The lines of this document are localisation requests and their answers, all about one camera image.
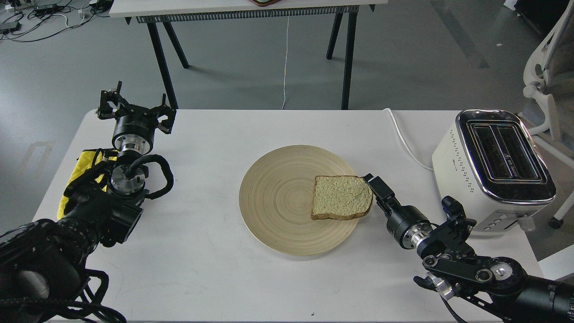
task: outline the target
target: table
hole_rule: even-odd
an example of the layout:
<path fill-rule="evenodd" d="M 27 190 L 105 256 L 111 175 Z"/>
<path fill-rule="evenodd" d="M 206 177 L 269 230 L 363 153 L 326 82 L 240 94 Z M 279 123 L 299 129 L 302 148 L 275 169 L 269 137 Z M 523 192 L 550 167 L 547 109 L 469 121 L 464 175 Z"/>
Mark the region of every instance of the table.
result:
<path fill-rule="evenodd" d="M 267 7 L 258 7 L 248 0 L 116 0 L 110 9 L 111 17 L 126 18 L 129 24 L 131 17 L 148 25 L 150 38 L 156 53 L 157 64 L 164 81 L 171 107 L 177 108 L 177 100 L 168 65 L 165 61 L 164 50 L 157 32 L 156 23 L 163 23 L 169 39 L 180 59 L 183 68 L 189 68 L 189 63 L 175 31 L 171 25 L 174 21 L 221 20 L 238 18 L 286 17 L 304 16 L 311 14 L 335 14 L 335 21 L 327 48 L 327 59 L 333 57 L 333 50 L 339 34 L 344 13 L 349 14 L 347 27 L 347 47 L 343 74 L 343 96 L 341 109 L 348 110 L 351 90 L 351 71 L 355 47 L 356 19 L 359 5 L 370 4 L 374 10 L 375 4 L 388 3 L 388 0 L 284 0 Z"/>
<path fill-rule="evenodd" d="M 427 165 L 456 114 L 395 112 Z M 110 147 L 113 128 L 112 120 L 86 115 L 35 220 L 55 218 L 78 154 Z M 327 149 L 358 175 L 381 176 L 402 204 L 417 206 L 431 222 L 444 221 L 433 174 L 404 150 L 386 111 L 179 110 L 173 133 L 157 133 L 153 150 L 171 164 L 173 190 L 144 202 L 124 244 L 99 246 L 88 257 L 88 268 L 110 276 L 103 304 L 144 322 L 454 322 L 436 293 L 413 283 L 425 274 L 421 260 L 397 245 L 378 207 L 322 255 L 284 255 L 251 235 L 239 211 L 243 176 L 262 155 L 295 144 Z M 153 191 L 164 182 L 150 167 L 146 185 Z M 520 229 L 469 244 L 480 255 L 509 256 L 530 275 L 542 275 Z M 460 299 L 451 304 L 471 322 L 499 321 Z"/>

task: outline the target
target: gray floor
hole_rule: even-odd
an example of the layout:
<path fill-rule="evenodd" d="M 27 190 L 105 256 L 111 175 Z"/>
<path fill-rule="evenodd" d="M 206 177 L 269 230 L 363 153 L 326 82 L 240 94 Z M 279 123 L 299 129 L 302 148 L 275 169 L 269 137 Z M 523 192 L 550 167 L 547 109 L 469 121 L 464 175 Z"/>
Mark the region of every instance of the gray floor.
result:
<path fill-rule="evenodd" d="M 502 2 L 390 0 L 374 13 L 362 7 L 350 109 L 521 111 L 528 102 L 522 71 L 541 39 Z M 0 18 L 8 16 L 3 12 Z M 76 13 L 69 17 L 70 24 L 79 22 Z M 325 60 L 332 21 L 333 16 L 289 19 L 285 109 L 339 109 L 346 32 L 342 28 L 333 61 Z M 23 30 L 35 23 L 22 22 Z M 280 109 L 287 23 L 174 23 L 193 65 L 189 70 L 181 68 L 160 28 L 179 107 Z M 63 26 L 63 17 L 55 17 L 21 40 Z M 486 65 L 477 64 L 477 57 Z M 135 21 L 127 26 L 123 19 L 98 17 L 36 43 L 0 41 L 0 231 L 32 219 L 80 121 L 97 107 L 100 90 L 118 80 L 134 104 L 155 106 L 164 92 L 148 30 Z M 545 225 L 574 190 L 572 170 L 551 156 L 547 162 L 559 196 L 529 235 L 539 259 L 574 243 L 574 210 L 561 230 Z"/>

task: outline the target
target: white chair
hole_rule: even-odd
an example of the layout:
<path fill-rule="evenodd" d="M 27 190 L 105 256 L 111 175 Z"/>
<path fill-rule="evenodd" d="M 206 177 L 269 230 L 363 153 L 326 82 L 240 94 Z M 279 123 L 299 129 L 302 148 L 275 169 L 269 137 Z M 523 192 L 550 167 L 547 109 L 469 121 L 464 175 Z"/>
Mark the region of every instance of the white chair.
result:
<path fill-rule="evenodd" d="M 572 158 L 553 144 L 564 143 L 564 137 L 574 136 L 574 0 L 571 0 L 562 17 L 544 41 L 530 56 L 524 69 L 524 90 L 527 98 L 533 98 L 538 103 L 544 115 L 543 122 L 528 129 L 534 140 L 557 158 L 574 169 Z M 557 97 L 571 98 L 566 100 L 566 106 L 557 106 Z M 535 123 L 525 109 L 521 117 Z M 549 132 L 550 140 L 544 141 L 535 136 Z M 574 205 L 574 192 L 549 221 L 549 225 L 558 229 L 564 223 L 563 217 Z"/>

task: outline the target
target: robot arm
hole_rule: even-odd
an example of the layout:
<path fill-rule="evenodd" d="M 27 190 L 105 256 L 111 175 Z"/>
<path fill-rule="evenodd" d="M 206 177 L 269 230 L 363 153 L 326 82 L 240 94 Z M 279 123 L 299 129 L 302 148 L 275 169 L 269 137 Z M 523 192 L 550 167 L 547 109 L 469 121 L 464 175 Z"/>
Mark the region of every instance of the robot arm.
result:
<path fill-rule="evenodd" d="M 168 162 L 147 154 L 156 128 L 171 132 L 176 111 L 165 105 L 165 95 L 152 109 L 131 105 L 119 95 L 120 88 L 121 82 L 115 91 L 102 91 L 98 109 L 100 119 L 116 120 L 112 143 L 117 159 L 101 161 L 66 187 L 69 200 L 62 219 L 38 220 L 0 237 L 0 321 L 37 323 L 60 315 L 93 322 L 85 317 L 94 314 L 104 322 L 126 322 L 101 305 L 108 276 L 86 269 L 86 258 L 100 243 L 112 247 L 125 242 L 144 199 L 161 197 L 172 188 Z M 151 162 L 160 164 L 166 179 L 155 193 L 145 188 L 145 164 Z M 88 285 L 93 278 L 100 280 L 95 292 Z"/>
<path fill-rule="evenodd" d="M 402 248 L 416 248 L 428 270 L 426 278 L 414 281 L 438 292 L 447 307 L 447 300 L 460 297 L 507 323 L 574 322 L 574 286 L 530 276 L 508 257 L 477 256 L 466 243 L 476 221 L 466 218 L 458 201 L 448 196 L 442 200 L 447 220 L 432 229 L 416 207 L 402 206 L 380 177 L 368 174 L 364 180 L 388 219 L 388 231 Z M 490 303 L 476 297 L 480 291 Z"/>

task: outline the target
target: slice of bread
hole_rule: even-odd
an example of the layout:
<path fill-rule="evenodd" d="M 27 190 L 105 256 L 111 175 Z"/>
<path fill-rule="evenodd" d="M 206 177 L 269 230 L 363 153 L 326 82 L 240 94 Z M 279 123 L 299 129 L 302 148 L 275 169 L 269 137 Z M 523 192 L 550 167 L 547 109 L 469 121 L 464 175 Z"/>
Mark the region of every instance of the slice of bread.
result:
<path fill-rule="evenodd" d="M 367 214 L 373 193 L 357 176 L 315 176 L 311 219 L 350 220 Z"/>

